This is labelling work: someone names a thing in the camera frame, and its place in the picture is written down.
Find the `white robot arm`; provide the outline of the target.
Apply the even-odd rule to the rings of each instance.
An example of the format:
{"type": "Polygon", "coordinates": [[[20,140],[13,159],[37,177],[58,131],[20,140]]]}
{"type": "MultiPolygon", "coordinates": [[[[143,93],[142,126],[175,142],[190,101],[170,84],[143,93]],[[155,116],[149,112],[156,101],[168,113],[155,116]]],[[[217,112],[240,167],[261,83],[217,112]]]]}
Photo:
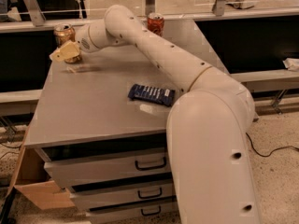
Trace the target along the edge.
{"type": "Polygon", "coordinates": [[[182,224],[262,224],[247,151],[255,116],[249,90],[212,64],[158,35],[157,20],[110,7],[80,28],[54,61],[112,46],[135,46],[180,89],[166,123],[167,148],[182,224]]]}

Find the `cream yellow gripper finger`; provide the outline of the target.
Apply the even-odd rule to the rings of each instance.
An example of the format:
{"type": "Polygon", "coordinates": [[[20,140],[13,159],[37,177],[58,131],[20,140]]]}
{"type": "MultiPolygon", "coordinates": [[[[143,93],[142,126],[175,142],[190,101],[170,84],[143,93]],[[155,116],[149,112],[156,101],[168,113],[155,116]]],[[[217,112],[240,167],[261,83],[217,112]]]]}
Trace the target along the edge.
{"type": "Polygon", "coordinates": [[[52,61],[62,62],[75,61],[80,57],[80,48],[77,42],[71,40],[63,43],[59,48],[57,48],[51,55],[50,59],[52,61]]]}

